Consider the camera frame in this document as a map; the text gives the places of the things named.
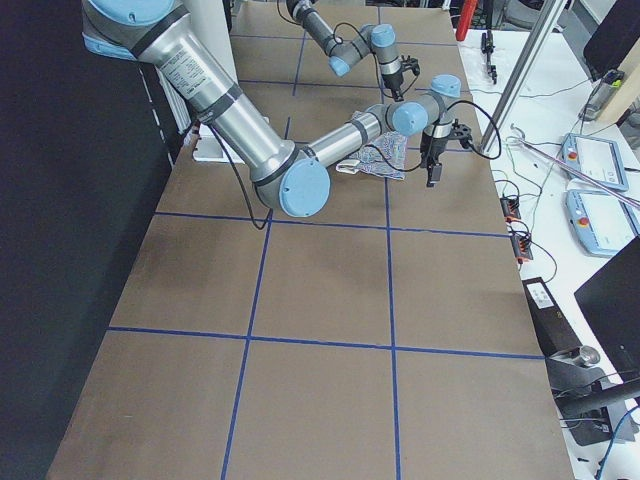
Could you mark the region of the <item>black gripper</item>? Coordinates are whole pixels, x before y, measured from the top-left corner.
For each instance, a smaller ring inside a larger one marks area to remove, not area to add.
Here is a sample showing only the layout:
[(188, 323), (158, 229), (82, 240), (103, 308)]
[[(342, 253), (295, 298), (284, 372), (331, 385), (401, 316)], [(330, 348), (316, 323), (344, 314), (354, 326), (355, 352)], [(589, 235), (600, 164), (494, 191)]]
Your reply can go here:
[(402, 91), (404, 76), (402, 72), (382, 74), (382, 80), (384, 88), (390, 92), (391, 97), (395, 102), (404, 100), (404, 94)]
[(422, 132), (420, 143), (420, 167), (427, 171), (426, 187), (434, 188), (441, 180), (443, 166), (439, 156), (450, 140), (457, 140), (467, 148), (472, 140), (471, 128), (459, 122), (434, 124)]

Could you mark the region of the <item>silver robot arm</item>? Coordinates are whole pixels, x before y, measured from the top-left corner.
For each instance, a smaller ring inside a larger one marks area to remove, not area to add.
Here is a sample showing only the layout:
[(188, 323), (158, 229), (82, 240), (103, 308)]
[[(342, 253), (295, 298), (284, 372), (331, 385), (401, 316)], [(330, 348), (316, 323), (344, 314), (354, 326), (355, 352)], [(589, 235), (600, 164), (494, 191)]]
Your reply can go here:
[(330, 194), (331, 165), (381, 135), (425, 134), (442, 148), (449, 139), (449, 109), (460, 96), (461, 81), (441, 74), (412, 101), (403, 97), (403, 74), (412, 58), (399, 55), (389, 24), (366, 24), (345, 42), (310, 1), (290, 1), (288, 13), (322, 48), (331, 70), (344, 76), (367, 55), (375, 56), (390, 105), (376, 104), (307, 146), (281, 138), (232, 76), (198, 39), (191, 13), (181, 1), (84, 1), (83, 38), (98, 55), (149, 63), (195, 110), (198, 120), (219, 135), (224, 151), (233, 150), (249, 168), (259, 200), (291, 217), (320, 211)]
[(328, 65), (338, 77), (347, 75), (360, 61), (373, 55), (379, 68), (378, 80), (395, 102), (404, 100), (404, 72), (413, 69), (413, 58), (399, 54), (396, 34), (390, 24), (365, 24), (355, 29), (352, 40), (330, 27), (314, 8), (314, 1), (287, 1), (287, 11), (294, 23), (300, 25), (319, 45), (328, 58)]

